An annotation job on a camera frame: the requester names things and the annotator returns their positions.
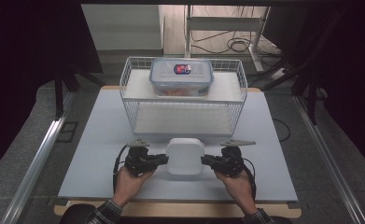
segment food container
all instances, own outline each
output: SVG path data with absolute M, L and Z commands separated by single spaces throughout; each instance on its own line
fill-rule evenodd
M 149 81 L 160 97 L 205 97 L 214 75 L 207 60 L 161 58 L 153 61 Z

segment black curtain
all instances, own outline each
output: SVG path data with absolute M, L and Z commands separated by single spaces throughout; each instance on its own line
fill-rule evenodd
M 325 107 L 365 157 L 365 0 L 352 2 L 318 67 Z
M 57 69 L 74 73 L 70 65 L 102 72 L 78 2 L 0 0 L 0 159 L 29 117 L 37 89 Z

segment metal frame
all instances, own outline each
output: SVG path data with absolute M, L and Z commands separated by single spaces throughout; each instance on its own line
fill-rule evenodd
M 257 72 L 263 72 L 258 57 L 257 49 L 260 41 L 260 35 L 263 31 L 264 23 L 269 14 L 269 7 L 266 7 L 260 18 L 220 18 L 220 17 L 191 17 L 191 5 L 188 5 L 188 14 L 186 18 L 186 42 L 185 42 L 185 58 L 190 58 L 190 34 L 193 30 L 202 31 L 250 31 L 256 32 L 252 44 L 249 45 L 249 54 L 255 64 Z
M 73 93 L 68 93 L 64 99 L 64 105 L 68 107 L 74 98 Z M 68 114 L 68 110 L 64 110 L 64 112 L 60 115 L 60 117 L 54 120 L 48 132 L 46 133 L 45 138 L 42 141 L 36 155 L 27 170 L 22 182 L 19 185 L 16 193 L 14 194 L 11 203 L 9 204 L 2 220 L 0 223 L 17 223 L 21 212 L 28 201 L 28 198 L 31 194 L 32 189 L 35 186 L 36 180 L 38 179 L 43 166 L 48 159 L 48 155 L 51 152 L 51 149 L 57 139 L 57 135 L 60 132 L 60 129 L 63 127 L 63 123 Z
M 357 198 L 354 195 L 353 190 L 351 190 L 351 188 L 345 181 L 342 172 L 340 171 L 336 161 L 332 157 L 330 150 L 328 149 L 325 140 L 322 138 L 319 129 L 315 125 L 313 125 L 313 123 L 310 121 L 309 116 L 305 113 L 307 108 L 305 106 L 303 99 L 297 96 L 294 96 L 293 99 L 296 105 L 298 106 L 299 111 L 301 112 L 303 121 L 306 124 L 309 133 L 313 137 L 313 140 L 316 144 L 316 148 L 318 149 L 318 152 L 321 155 L 322 160 L 324 161 L 330 173 L 330 177 L 333 179 L 333 183 L 344 201 L 348 213 L 350 214 L 354 223 L 357 224 L 365 223 L 365 216 L 363 215 L 362 210 L 360 209 L 360 205 L 358 203 Z

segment shelf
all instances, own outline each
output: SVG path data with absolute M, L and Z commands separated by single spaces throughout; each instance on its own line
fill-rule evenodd
M 206 102 L 228 102 L 242 104 L 238 76 L 235 72 L 214 72 L 214 82 L 206 97 L 159 97 L 152 89 L 149 82 L 148 69 L 132 69 L 129 81 L 124 92 L 124 100 L 164 100 L 173 101 L 206 101 Z
M 225 105 L 141 104 L 133 132 L 223 136 L 232 135 L 232 127 Z

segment container lid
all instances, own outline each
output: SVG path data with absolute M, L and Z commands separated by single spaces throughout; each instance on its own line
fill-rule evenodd
M 202 59 L 160 58 L 150 68 L 151 82 L 210 83 L 214 80 L 211 63 Z

